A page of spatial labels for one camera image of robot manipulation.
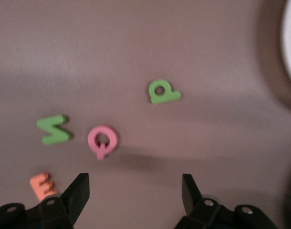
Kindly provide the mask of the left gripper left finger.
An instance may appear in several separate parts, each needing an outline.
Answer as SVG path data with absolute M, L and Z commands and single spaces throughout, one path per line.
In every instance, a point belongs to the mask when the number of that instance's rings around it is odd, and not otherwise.
M 89 174 L 80 173 L 60 196 L 48 196 L 33 208 L 1 206 L 0 229 L 72 229 L 89 196 Z

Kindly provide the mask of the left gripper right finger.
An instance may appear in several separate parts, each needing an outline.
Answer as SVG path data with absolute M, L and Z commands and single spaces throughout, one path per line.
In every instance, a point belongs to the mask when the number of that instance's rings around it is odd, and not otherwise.
M 277 229 L 258 207 L 238 205 L 231 211 L 203 197 L 191 174 L 182 176 L 182 201 L 186 215 L 175 229 Z

